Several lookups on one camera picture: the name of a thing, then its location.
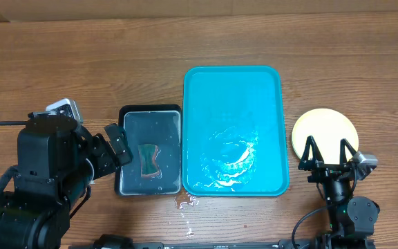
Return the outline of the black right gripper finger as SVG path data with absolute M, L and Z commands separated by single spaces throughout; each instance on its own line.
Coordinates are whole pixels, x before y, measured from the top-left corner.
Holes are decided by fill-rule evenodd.
M 313 163 L 323 162 L 323 157 L 313 136 L 307 137 L 305 148 L 301 157 L 301 163 L 307 163 L 309 161 L 312 161 Z
M 344 138 L 340 142 L 340 163 L 347 163 L 349 161 L 349 158 L 347 157 L 347 151 L 351 156 L 354 156 L 357 153 L 357 150 L 352 147 L 346 138 Z

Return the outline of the yellow-green plate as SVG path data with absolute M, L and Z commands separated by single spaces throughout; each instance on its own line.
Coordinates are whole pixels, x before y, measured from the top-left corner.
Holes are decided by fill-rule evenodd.
M 352 122 L 332 109 L 310 110 L 294 124 L 291 141 L 299 159 L 302 158 L 308 136 L 313 136 L 327 164 L 339 164 L 342 139 L 345 138 L 354 150 L 359 148 L 359 136 Z

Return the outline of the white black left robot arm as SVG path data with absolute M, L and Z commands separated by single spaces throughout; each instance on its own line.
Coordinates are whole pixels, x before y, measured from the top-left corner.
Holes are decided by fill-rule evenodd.
M 68 116 L 31 114 L 17 138 L 18 163 L 0 178 L 0 248 L 59 248 L 91 197 L 91 182 L 131 162 L 126 134 L 91 135 Z

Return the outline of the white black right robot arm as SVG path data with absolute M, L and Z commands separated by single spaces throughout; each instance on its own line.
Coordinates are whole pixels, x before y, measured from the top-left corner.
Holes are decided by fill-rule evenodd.
M 316 184 L 326 205 L 311 211 L 293 228 L 293 248 L 374 248 L 368 237 L 374 234 L 380 207 L 363 196 L 355 196 L 357 183 L 364 180 L 376 168 L 378 159 L 372 154 L 355 150 L 344 138 L 340 142 L 338 164 L 326 164 L 312 136 L 308 136 L 299 170 L 309 171 L 307 181 Z M 310 216 L 327 211 L 330 230 L 315 238 L 298 242 L 296 231 Z

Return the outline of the green brown sponge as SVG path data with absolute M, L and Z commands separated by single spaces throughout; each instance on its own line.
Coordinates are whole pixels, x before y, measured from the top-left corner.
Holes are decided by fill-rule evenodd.
M 153 144 L 143 144 L 138 146 L 141 165 L 141 177 L 153 178 L 160 175 L 160 168 L 156 158 L 160 152 L 159 147 Z

